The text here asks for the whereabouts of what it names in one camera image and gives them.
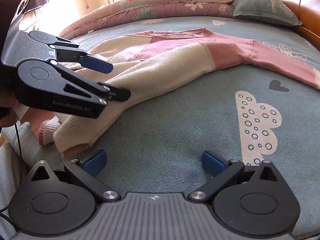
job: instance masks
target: wooden headboard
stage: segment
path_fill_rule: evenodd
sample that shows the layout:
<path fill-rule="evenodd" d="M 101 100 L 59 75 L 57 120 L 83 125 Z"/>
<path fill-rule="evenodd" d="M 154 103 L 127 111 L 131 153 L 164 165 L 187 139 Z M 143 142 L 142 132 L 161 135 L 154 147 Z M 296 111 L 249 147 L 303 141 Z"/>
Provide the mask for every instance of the wooden headboard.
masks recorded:
<path fill-rule="evenodd" d="M 282 0 L 298 19 L 302 26 L 293 30 L 320 50 L 320 0 Z"/>

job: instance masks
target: finger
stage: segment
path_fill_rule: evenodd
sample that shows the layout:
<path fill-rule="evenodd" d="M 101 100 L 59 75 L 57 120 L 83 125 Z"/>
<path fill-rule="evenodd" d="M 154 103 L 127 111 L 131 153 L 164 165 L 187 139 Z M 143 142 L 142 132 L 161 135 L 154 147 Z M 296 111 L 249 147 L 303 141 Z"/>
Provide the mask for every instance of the finger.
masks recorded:
<path fill-rule="evenodd" d="M 10 113 L 0 119 L 1 127 L 10 127 L 13 126 L 17 122 L 17 115 L 15 111 L 10 109 Z"/>
<path fill-rule="evenodd" d="M 18 103 L 18 100 L 11 91 L 0 89 L 0 107 L 14 108 Z"/>

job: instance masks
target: mattress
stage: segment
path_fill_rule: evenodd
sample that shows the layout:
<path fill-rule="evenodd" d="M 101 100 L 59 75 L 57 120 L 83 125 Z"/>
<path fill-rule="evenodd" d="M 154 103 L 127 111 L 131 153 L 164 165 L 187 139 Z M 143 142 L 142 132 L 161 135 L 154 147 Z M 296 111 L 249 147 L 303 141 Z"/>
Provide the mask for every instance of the mattress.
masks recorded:
<path fill-rule="evenodd" d="M 73 41 L 89 50 L 103 40 L 124 34 L 201 27 L 255 39 L 320 71 L 320 53 L 304 38 L 286 27 L 239 19 L 151 19 L 101 29 Z M 239 114 L 246 104 L 252 112 L 264 107 L 265 119 L 246 122 Z M 268 105 L 277 112 L 268 111 Z M 245 164 L 248 154 L 254 157 L 254 165 L 269 159 L 300 203 L 301 214 L 293 234 L 304 238 L 320 231 L 319 126 L 319 91 L 272 71 L 242 64 L 203 75 L 127 109 L 91 149 L 77 158 L 104 149 L 108 162 L 97 178 L 122 195 L 136 191 L 190 193 L 211 178 L 202 169 L 205 150 Z M 257 138 L 248 149 L 241 143 L 247 127 L 257 131 L 251 132 L 252 138 Z M 63 163 L 54 144 L 37 144 L 28 123 L 19 127 L 19 133 L 28 165 L 42 159 L 53 166 Z M 2 129 L 2 134 L 17 150 L 14 128 Z M 269 144 L 260 143 L 264 136 L 269 136 Z"/>

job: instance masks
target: pink and cream sweater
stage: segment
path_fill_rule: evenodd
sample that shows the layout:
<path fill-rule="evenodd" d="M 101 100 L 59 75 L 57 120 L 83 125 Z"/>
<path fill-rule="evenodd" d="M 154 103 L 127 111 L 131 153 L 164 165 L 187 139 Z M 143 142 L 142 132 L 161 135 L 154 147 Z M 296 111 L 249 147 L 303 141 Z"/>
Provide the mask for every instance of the pink and cream sweater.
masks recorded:
<path fill-rule="evenodd" d="M 114 70 L 102 74 L 82 68 L 77 73 L 95 82 L 127 88 L 132 96 L 123 103 L 108 102 L 98 119 L 55 113 L 52 119 L 42 122 L 39 143 L 54 141 L 65 158 L 91 147 L 125 109 L 215 70 L 252 64 L 320 89 L 320 72 L 313 67 L 258 41 L 213 33 L 206 28 L 124 35 L 103 41 L 90 52 L 113 63 Z M 81 68 L 78 63 L 66 66 Z"/>

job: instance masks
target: green pillow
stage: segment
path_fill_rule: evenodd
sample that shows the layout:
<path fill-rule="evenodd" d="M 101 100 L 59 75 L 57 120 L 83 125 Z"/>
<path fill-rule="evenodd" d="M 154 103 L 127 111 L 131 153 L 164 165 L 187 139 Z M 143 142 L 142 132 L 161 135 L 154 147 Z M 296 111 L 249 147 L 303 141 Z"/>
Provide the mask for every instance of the green pillow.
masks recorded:
<path fill-rule="evenodd" d="M 244 20 L 257 20 L 271 24 L 296 26 L 302 22 L 280 0 L 234 0 L 233 16 Z"/>

